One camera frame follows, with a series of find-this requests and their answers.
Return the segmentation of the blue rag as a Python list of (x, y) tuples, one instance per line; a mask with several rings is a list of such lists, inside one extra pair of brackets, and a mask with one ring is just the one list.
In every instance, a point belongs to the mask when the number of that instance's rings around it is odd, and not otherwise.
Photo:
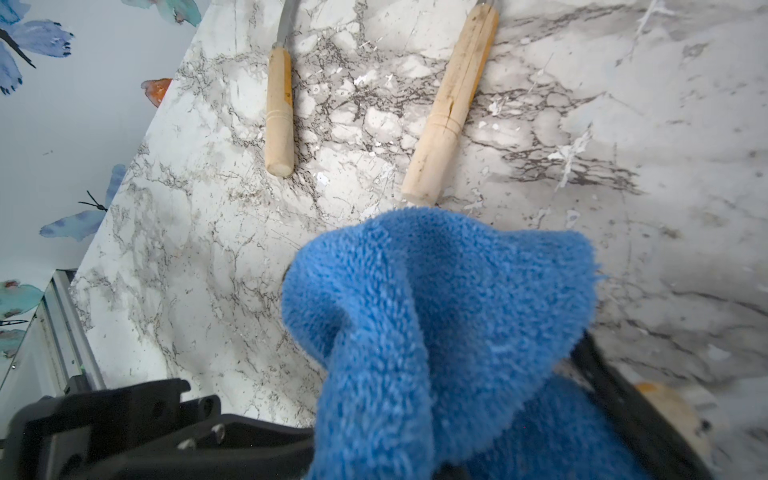
[(282, 317), (327, 371), (313, 479), (644, 479), (555, 373), (597, 303), (590, 241), (411, 208), (323, 234), (282, 284)]

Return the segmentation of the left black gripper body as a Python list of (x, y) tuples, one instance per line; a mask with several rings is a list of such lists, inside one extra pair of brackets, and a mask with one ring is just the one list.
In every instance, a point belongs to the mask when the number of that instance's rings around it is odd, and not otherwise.
[(12, 419), (4, 479), (301, 479), (314, 432), (183, 400), (181, 379), (44, 398)]

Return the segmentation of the sickle wooden handle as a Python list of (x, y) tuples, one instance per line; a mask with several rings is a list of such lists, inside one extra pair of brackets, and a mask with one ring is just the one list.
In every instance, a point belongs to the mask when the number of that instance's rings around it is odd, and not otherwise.
[(264, 161), (267, 172), (289, 177), (295, 169), (292, 58), (288, 49), (298, 2), (287, 0), (281, 12), (267, 71)]
[(477, 2), (468, 14), (401, 186), (403, 199), (414, 205), (431, 206), (440, 198), (499, 18), (493, 1)]
[(695, 452), (702, 456), (709, 454), (711, 443), (708, 431), (711, 424), (681, 393), (656, 382), (643, 381), (634, 387)]

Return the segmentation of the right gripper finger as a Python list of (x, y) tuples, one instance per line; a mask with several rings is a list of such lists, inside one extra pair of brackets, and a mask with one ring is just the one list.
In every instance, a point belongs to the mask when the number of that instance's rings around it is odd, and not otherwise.
[(624, 444), (654, 479), (711, 479), (705, 457), (695, 452), (651, 403), (603, 356), (586, 333), (571, 360), (592, 388), (592, 398)]

